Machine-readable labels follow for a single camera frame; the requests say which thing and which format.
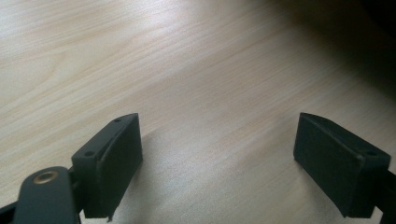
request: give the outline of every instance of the black plastic part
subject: black plastic part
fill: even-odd
[[[142,161],[137,114],[114,119],[72,157],[81,182],[85,217],[112,218]]]
[[[378,183],[373,200],[384,213],[381,223],[396,223],[396,175],[387,172],[386,177]]]
[[[79,223],[68,170],[50,167],[27,177],[12,223]]]
[[[390,155],[336,123],[302,113],[294,158],[344,217],[370,217],[375,183],[388,171]]]
[[[9,224],[12,223],[15,214],[15,208],[17,207],[17,203],[11,203],[0,208],[0,223],[1,224]]]

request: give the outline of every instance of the wood grain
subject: wood grain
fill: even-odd
[[[2,1],[0,206],[137,112],[114,223],[378,223],[343,219],[292,150],[308,112],[396,156],[395,46],[354,1]]]

